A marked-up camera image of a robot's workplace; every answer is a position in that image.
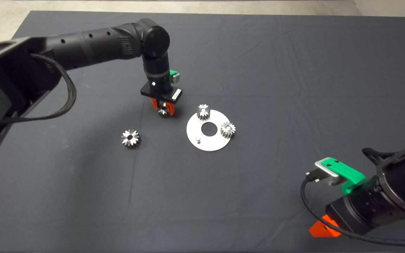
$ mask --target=black cable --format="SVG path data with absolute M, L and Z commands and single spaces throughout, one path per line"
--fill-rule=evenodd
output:
M 369 237 L 361 234 L 356 234 L 353 232 L 349 232 L 347 230 L 341 229 L 333 224 L 329 223 L 325 219 L 323 219 L 307 202 L 306 198 L 306 185 L 310 181 L 309 178 L 305 178 L 305 180 L 301 184 L 301 200 L 302 203 L 306 206 L 309 213 L 311 213 L 317 220 L 321 221 L 325 226 L 329 227 L 330 229 L 334 229 L 335 231 L 342 233 L 346 236 L 351 238 L 362 240 L 370 243 L 381 244 L 381 245 L 393 245 L 393 246 L 404 246 L 405 247 L 405 240 L 395 240 L 395 239 L 384 239 L 384 238 L 377 238 L 377 237 Z
M 51 119 L 55 117 L 59 117 L 63 114 L 66 114 L 71 107 L 73 107 L 74 102 L 76 102 L 76 86 L 74 85 L 73 81 L 71 80 L 70 76 L 66 73 L 66 70 L 56 61 L 46 56 L 42 56 L 40 54 L 31 53 L 31 57 L 34 59 L 38 59 L 44 61 L 48 64 L 54 66 L 63 76 L 63 79 L 66 82 L 66 87 L 68 89 L 68 99 L 66 103 L 60 108 L 58 111 L 43 117 L 9 117 L 3 118 L 1 124 L 7 125 L 11 123 L 18 123 L 18 122 L 27 122 L 27 121 L 34 121 L 34 120 L 44 120 L 44 119 Z

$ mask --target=green bracket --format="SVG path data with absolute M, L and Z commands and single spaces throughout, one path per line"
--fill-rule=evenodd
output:
M 171 78 L 171 82 L 176 84 L 180 80 L 180 74 L 177 71 L 170 69 L 170 78 Z
M 350 194 L 350 192 L 357 187 L 358 184 L 362 183 L 366 179 L 364 174 L 349 167 L 343 162 L 336 160 L 335 158 L 326 159 L 321 162 L 321 165 L 347 180 L 342 184 L 342 192 L 344 195 Z

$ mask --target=metal gear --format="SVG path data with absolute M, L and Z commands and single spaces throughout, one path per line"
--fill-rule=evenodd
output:
M 162 118 L 168 118 L 170 115 L 170 112 L 168 111 L 167 104 L 160 103 L 159 106 L 160 106 L 159 110 L 157 111 L 159 116 Z
M 235 125 L 233 125 L 231 122 L 225 122 L 221 126 L 220 132 L 224 138 L 231 138 L 235 133 Z
M 206 104 L 200 104 L 196 109 L 196 115 L 200 120 L 206 120 L 210 117 L 210 107 Z
M 140 144 L 141 138 L 136 130 L 129 129 L 124 131 L 121 136 L 122 144 L 127 146 L 129 149 L 133 149 Z

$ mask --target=metal plate with hole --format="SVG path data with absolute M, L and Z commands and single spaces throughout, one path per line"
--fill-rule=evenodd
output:
M 202 127 L 205 123 L 213 123 L 217 127 L 217 133 L 214 136 L 206 136 Z M 222 113 L 211 110 L 210 117 L 207 120 L 200 120 L 197 114 L 193 114 L 187 123 L 187 137 L 189 141 L 200 150 L 217 151 L 226 146 L 230 138 L 224 138 L 220 133 L 220 127 L 223 123 L 229 122 L 229 119 Z

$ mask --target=spur gear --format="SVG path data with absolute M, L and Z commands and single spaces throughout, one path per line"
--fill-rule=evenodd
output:
M 133 149 L 140 144 L 140 135 L 136 130 L 129 129 L 124 131 L 121 136 L 122 144 L 127 146 L 129 149 Z
M 200 104 L 196 109 L 196 115 L 200 120 L 206 120 L 210 117 L 210 107 L 206 104 Z
M 231 122 L 225 122 L 221 126 L 220 131 L 224 138 L 231 138 L 235 133 L 235 125 L 233 125 Z
M 157 113 L 159 114 L 160 117 L 162 118 L 168 118 L 170 115 L 170 112 L 167 108 L 167 104 L 166 103 L 160 103 L 159 104 L 159 110 L 157 111 Z

